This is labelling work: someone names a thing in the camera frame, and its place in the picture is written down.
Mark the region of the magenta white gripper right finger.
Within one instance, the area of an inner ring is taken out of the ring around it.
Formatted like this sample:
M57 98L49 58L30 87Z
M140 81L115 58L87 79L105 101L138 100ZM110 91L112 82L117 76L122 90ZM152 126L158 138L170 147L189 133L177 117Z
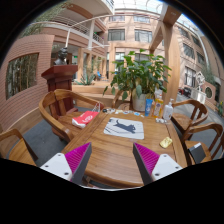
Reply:
M133 155L144 185L182 169L168 154L159 155L138 143L133 144Z

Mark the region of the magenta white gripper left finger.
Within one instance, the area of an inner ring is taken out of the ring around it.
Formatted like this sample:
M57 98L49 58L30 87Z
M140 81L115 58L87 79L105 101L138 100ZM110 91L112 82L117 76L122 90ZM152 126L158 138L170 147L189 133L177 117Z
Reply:
M86 143L66 154L57 153L43 164L41 169L77 185L82 185L82 179L91 153L92 145Z

